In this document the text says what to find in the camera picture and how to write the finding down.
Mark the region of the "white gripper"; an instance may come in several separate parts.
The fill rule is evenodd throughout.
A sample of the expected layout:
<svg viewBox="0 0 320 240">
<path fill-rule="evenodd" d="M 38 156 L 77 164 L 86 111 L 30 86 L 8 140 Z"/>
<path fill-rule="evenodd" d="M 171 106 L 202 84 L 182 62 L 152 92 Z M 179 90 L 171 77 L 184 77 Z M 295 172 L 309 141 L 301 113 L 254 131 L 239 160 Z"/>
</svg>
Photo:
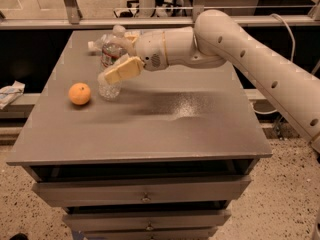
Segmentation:
<svg viewBox="0 0 320 240">
<path fill-rule="evenodd" d="M 145 32 L 128 31 L 123 38 L 115 38 L 114 43 L 123 46 L 128 56 L 121 58 L 118 64 L 103 75 L 108 84 L 137 77 L 142 70 L 158 71 L 169 66 L 165 34 L 161 30 Z"/>
</svg>

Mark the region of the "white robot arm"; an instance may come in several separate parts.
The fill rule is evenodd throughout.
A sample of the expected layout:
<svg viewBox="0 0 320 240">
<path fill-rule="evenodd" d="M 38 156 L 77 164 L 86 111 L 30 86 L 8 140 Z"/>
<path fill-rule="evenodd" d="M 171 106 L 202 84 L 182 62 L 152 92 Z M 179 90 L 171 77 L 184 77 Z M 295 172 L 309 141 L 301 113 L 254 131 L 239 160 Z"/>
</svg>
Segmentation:
<svg viewBox="0 0 320 240">
<path fill-rule="evenodd" d="M 320 152 L 320 79 L 254 39 L 227 14 L 207 10 L 192 27 L 146 32 L 125 48 L 128 53 L 99 74 L 101 84 L 171 65 L 202 69 L 230 62 Z"/>
</svg>

